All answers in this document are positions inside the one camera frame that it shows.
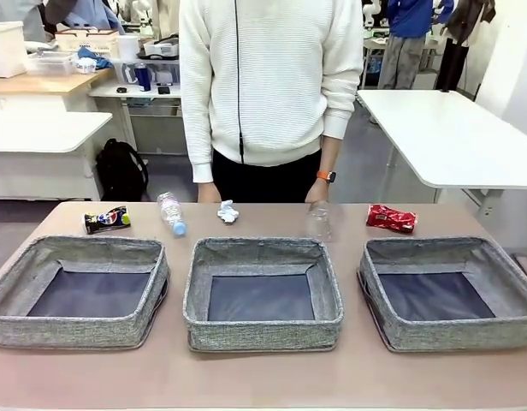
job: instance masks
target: person's left hand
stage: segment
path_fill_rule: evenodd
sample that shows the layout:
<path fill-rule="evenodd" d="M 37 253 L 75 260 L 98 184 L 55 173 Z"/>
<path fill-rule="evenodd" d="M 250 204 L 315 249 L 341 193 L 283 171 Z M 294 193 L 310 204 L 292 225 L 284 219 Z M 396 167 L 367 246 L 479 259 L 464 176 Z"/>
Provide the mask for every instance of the person's left hand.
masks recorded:
<path fill-rule="evenodd" d="M 317 201 L 328 201 L 329 200 L 329 184 L 322 178 L 317 178 L 315 184 L 307 193 L 305 203 L 312 204 Z"/>

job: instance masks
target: black pants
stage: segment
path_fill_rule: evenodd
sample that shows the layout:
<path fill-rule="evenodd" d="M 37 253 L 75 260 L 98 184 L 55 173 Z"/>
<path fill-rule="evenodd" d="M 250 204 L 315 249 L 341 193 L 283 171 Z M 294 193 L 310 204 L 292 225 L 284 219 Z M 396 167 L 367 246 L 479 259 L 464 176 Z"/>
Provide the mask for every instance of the black pants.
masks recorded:
<path fill-rule="evenodd" d="M 304 203 L 317 179 L 320 150 L 276 167 L 239 164 L 214 151 L 212 175 L 222 200 L 235 203 Z"/>
<path fill-rule="evenodd" d="M 435 90 L 457 90 L 468 52 L 469 47 L 455 45 L 452 39 L 446 41 L 441 71 L 436 78 Z"/>

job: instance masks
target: storage bin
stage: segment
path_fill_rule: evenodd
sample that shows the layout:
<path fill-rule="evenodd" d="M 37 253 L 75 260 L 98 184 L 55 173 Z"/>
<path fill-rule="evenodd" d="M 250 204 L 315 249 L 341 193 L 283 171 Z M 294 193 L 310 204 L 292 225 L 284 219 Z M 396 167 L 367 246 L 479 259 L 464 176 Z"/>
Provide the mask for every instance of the storage bin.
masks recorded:
<path fill-rule="evenodd" d="M 152 83 L 180 84 L 180 64 L 178 60 L 135 60 L 124 62 L 112 59 L 117 80 L 122 84 L 138 84 L 134 68 L 143 63 L 150 70 Z"/>
<path fill-rule="evenodd" d="M 70 75 L 75 73 L 76 55 L 69 52 L 43 51 L 27 57 L 29 75 Z"/>
<path fill-rule="evenodd" d="M 324 351 L 343 305 L 318 241 L 207 238 L 193 251 L 183 314 L 196 351 Z"/>
<path fill-rule="evenodd" d="M 157 241 L 39 238 L 0 277 L 0 346 L 136 348 L 147 337 L 168 276 Z"/>
<path fill-rule="evenodd" d="M 0 77 L 13 77 L 26 72 L 26 47 L 21 21 L 0 23 Z"/>
<path fill-rule="evenodd" d="M 69 28 L 56 33 L 56 42 L 60 51 L 77 53 L 81 47 L 104 55 L 119 56 L 119 32 L 109 29 Z"/>
<path fill-rule="evenodd" d="M 527 276 L 491 241 L 369 241 L 359 275 L 393 351 L 527 346 Z"/>

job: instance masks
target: red can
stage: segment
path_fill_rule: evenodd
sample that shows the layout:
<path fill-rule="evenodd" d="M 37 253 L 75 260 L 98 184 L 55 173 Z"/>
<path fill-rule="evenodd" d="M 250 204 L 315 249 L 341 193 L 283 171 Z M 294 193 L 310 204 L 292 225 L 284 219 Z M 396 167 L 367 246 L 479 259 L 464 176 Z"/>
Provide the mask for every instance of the red can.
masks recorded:
<path fill-rule="evenodd" d="M 393 210 L 382 204 L 373 204 L 368 209 L 366 225 L 380 229 L 391 229 L 400 233 L 411 234 L 417 224 L 417 214 Z"/>

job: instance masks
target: plastic bottle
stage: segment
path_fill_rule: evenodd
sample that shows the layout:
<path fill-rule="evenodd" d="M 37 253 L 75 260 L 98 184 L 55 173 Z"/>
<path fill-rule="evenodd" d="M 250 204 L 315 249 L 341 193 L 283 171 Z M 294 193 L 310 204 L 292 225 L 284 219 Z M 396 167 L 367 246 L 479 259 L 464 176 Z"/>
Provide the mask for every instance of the plastic bottle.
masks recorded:
<path fill-rule="evenodd" d="M 163 193 L 157 197 L 161 217 L 167 223 L 176 237 L 186 235 L 187 226 L 181 213 L 180 201 L 171 193 Z"/>
<path fill-rule="evenodd" d="M 307 234 L 319 241 L 332 241 L 330 206 L 326 201 L 317 201 L 309 207 Z"/>

